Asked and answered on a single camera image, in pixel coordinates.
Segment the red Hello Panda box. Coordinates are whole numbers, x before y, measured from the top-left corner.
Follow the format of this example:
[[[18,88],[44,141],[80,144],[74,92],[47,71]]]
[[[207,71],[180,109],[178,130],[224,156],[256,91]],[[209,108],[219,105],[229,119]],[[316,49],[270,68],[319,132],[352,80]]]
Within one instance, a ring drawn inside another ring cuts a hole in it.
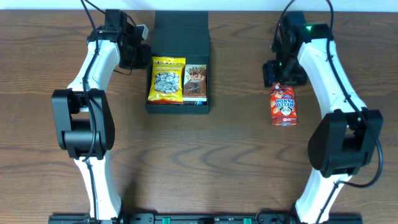
[[[274,126],[298,124],[295,93],[292,86],[274,83],[270,89],[270,106]]]

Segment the brown Pocky box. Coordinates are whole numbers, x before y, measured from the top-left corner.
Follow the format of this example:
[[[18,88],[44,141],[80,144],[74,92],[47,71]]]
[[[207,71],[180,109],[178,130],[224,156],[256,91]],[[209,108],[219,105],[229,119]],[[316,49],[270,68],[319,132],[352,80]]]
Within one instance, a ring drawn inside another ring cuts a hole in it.
[[[186,105],[204,105],[207,101],[207,66],[185,66],[183,102]]]

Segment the black gift box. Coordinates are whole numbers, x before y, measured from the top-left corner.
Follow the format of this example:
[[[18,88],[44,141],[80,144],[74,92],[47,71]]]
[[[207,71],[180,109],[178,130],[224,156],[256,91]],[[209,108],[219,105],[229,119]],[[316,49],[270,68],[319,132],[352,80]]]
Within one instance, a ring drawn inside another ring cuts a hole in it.
[[[151,53],[158,57],[182,57],[189,65],[209,65],[210,32],[207,11],[156,11]],[[149,114],[208,114],[210,84],[206,80],[206,101],[202,104],[152,104]]]

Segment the yellow snack bag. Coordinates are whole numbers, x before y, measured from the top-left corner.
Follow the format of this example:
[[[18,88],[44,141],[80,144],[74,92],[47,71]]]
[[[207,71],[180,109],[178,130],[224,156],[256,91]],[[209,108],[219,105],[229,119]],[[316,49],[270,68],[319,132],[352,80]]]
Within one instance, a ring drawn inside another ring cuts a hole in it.
[[[182,74],[186,58],[152,57],[148,104],[182,104]]]

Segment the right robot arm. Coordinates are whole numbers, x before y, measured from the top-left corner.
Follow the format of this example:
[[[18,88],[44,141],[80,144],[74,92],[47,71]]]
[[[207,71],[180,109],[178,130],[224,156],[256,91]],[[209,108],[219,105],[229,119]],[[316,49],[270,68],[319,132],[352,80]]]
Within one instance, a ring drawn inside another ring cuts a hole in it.
[[[343,186],[382,156],[379,134],[383,118],[356,94],[340,63],[331,24],[309,24],[301,11],[283,12],[271,46],[274,60],[263,65],[270,89],[271,117],[276,125],[297,121],[293,86],[310,82],[322,119],[309,139],[312,171],[286,223],[361,223],[361,217],[331,215]]]

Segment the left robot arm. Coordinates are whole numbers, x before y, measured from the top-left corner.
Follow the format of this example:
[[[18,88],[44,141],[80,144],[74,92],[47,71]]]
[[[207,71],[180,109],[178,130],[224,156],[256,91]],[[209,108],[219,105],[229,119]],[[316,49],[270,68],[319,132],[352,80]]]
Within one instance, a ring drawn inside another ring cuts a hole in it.
[[[78,166],[90,201],[82,215],[51,215],[49,223],[122,223],[123,203],[110,162],[115,126],[106,90],[117,67],[129,72],[145,69],[150,47],[148,28],[136,25],[124,11],[107,9],[104,25],[87,38],[83,65],[66,89],[52,94],[58,144]]]

